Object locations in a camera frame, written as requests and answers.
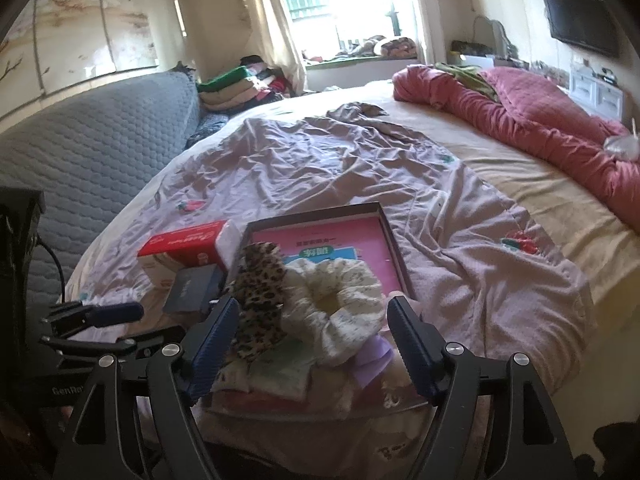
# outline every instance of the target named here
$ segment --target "plastic bag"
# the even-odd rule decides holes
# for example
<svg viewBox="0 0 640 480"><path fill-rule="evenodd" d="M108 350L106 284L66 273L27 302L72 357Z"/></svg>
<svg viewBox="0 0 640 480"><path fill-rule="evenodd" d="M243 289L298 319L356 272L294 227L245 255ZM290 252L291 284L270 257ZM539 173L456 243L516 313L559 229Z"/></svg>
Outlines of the plastic bag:
<svg viewBox="0 0 640 480"><path fill-rule="evenodd" d="M636 121L633 121L633 135L613 136L604 141L604 151L616 160L635 162L640 158L640 139L636 132Z"/></svg>

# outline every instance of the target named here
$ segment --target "red and white box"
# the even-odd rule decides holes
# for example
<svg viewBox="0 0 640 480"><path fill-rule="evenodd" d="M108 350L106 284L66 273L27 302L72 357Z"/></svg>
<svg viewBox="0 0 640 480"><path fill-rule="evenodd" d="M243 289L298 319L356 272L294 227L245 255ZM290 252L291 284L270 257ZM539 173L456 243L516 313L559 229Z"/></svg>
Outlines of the red and white box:
<svg viewBox="0 0 640 480"><path fill-rule="evenodd" d="M219 220L152 236L138 251L138 261L151 282L171 288L185 267L216 264L227 272L242 235L233 222Z"/></svg>

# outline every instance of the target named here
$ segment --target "leopard print fabric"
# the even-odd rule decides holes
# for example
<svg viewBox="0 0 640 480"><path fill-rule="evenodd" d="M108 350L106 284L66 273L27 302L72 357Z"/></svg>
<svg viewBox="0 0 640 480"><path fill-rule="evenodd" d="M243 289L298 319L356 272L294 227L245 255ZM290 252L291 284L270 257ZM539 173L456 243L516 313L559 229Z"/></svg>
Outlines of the leopard print fabric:
<svg viewBox="0 0 640 480"><path fill-rule="evenodd" d="M236 280L225 291L240 304L238 330L231 343L237 357L251 362L286 335L280 328L284 273L276 244L251 244L242 250Z"/></svg>

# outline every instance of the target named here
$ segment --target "television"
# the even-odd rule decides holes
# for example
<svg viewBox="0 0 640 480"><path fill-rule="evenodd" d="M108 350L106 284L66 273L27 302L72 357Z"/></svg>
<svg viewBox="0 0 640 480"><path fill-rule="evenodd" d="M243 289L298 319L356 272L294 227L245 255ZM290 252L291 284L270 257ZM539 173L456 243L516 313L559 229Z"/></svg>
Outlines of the television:
<svg viewBox="0 0 640 480"><path fill-rule="evenodd" d="M618 31L602 0L545 0L551 37L607 57L620 55Z"/></svg>

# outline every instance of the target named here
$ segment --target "white sheer curtain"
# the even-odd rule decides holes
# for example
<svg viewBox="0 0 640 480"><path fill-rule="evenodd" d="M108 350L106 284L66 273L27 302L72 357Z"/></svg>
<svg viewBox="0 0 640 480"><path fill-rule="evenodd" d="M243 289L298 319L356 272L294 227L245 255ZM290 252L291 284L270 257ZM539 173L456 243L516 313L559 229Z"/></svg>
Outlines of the white sheer curtain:
<svg viewBox="0 0 640 480"><path fill-rule="evenodd" d="M446 62L447 51L438 0L414 0L418 60L431 64Z"/></svg>
<svg viewBox="0 0 640 480"><path fill-rule="evenodd" d="M244 0L249 11L258 54L271 66L279 66L301 93L306 83L302 56L291 34L291 18L284 0Z"/></svg>

